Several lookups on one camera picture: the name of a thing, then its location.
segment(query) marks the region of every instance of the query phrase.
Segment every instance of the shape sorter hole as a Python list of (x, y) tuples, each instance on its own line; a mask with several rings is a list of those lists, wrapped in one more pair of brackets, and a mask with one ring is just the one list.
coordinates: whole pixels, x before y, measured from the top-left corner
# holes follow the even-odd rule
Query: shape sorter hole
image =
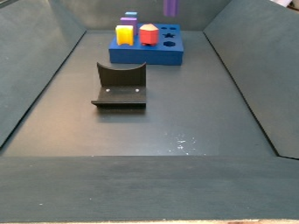
[(165, 41), (165, 42), (163, 42), (163, 45), (172, 47), (172, 46), (175, 46), (175, 43), (172, 41)]
[(163, 36), (164, 36), (167, 39), (172, 39), (175, 35), (171, 34), (171, 33), (168, 32), (168, 33), (165, 33)]

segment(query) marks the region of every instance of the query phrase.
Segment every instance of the gray floor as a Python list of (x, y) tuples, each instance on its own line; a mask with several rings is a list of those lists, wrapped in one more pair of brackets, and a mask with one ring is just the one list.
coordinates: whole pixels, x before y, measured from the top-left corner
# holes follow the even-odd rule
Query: gray floor
[(112, 67), (113, 32), (88, 32), (1, 155), (272, 157), (208, 40), (197, 31), (181, 36), (183, 65), (147, 68), (145, 111), (106, 111), (89, 102), (98, 95), (96, 62)]

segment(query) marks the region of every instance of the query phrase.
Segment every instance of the gray wall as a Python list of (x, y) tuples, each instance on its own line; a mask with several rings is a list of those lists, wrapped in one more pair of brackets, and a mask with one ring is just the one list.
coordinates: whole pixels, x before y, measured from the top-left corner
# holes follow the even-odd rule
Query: gray wall
[(85, 32), (56, 0), (0, 9), (0, 146)]
[(289, 158), (299, 158), (297, 25), (297, 14), (268, 0), (233, 0), (204, 30), (271, 142)]
[(0, 9), (5, 7), (8, 4), (12, 4), (17, 0), (0, 0)]
[(181, 0), (180, 15), (164, 17), (163, 0), (60, 0), (90, 30), (113, 30), (125, 11), (137, 11), (141, 23), (180, 24), (201, 31), (231, 0)]

